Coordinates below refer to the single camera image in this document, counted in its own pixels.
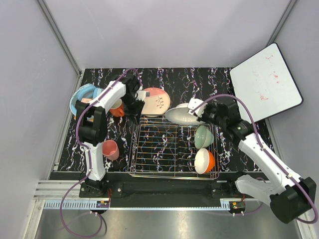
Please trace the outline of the orange and white bowl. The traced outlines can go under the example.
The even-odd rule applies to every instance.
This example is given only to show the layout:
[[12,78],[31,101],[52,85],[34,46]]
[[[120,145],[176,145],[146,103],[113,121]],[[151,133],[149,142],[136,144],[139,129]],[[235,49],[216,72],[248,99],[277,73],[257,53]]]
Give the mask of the orange and white bowl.
[[198,174],[208,173],[215,166],[215,158],[209,150],[202,148],[195,156],[194,166]]

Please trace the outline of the green ceramic bowl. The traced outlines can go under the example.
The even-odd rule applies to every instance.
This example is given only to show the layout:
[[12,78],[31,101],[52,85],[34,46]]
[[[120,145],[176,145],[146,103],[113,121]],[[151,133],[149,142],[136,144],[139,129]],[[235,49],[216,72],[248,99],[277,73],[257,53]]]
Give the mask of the green ceramic bowl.
[[214,135],[208,127],[201,125],[195,132],[194,144],[197,149],[207,148],[214,142]]

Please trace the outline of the white round plate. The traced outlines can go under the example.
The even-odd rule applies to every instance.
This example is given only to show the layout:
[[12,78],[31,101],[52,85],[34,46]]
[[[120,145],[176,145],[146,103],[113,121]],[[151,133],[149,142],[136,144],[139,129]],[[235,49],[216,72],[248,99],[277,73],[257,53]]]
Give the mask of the white round plate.
[[165,112],[165,118],[178,125],[198,125],[202,122],[197,121],[197,117],[188,113],[188,103],[177,105],[175,108]]

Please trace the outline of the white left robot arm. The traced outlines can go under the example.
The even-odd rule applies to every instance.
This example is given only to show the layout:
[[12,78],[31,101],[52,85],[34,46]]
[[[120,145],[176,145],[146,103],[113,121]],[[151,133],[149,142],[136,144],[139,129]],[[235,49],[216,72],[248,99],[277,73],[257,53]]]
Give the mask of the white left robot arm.
[[140,86],[135,75],[121,75],[89,103],[75,103],[76,140],[84,150],[87,167],[86,176],[80,183],[90,187],[96,197],[103,197],[108,190],[102,154],[103,142],[108,132],[107,112],[117,100],[122,100],[125,113],[133,123],[138,124],[145,105],[145,96]]

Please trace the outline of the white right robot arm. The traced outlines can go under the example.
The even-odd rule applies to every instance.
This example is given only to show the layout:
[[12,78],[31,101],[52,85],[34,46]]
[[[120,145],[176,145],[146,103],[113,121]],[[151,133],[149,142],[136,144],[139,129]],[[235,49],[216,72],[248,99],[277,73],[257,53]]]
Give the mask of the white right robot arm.
[[196,100],[188,105],[189,113],[198,122],[220,127],[225,136],[249,156],[269,180],[266,183],[240,173],[226,185],[228,195],[235,198],[247,194],[256,198],[269,206],[285,224],[293,220],[316,223],[319,212],[315,206],[315,181],[310,177],[302,178],[270,150],[258,134],[253,120],[241,118],[238,109],[241,100],[230,95],[221,98],[216,104]]

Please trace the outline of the steel wire dish rack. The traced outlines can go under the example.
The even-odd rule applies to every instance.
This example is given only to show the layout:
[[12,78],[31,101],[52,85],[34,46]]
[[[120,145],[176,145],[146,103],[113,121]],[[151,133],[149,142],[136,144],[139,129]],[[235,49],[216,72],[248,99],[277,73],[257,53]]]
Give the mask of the steel wire dish rack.
[[179,125],[165,117],[142,117],[134,127],[128,173],[135,177],[215,180],[219,177],[217,141],[208,146],[215,159],[209,172],[195,171],[196,125]]

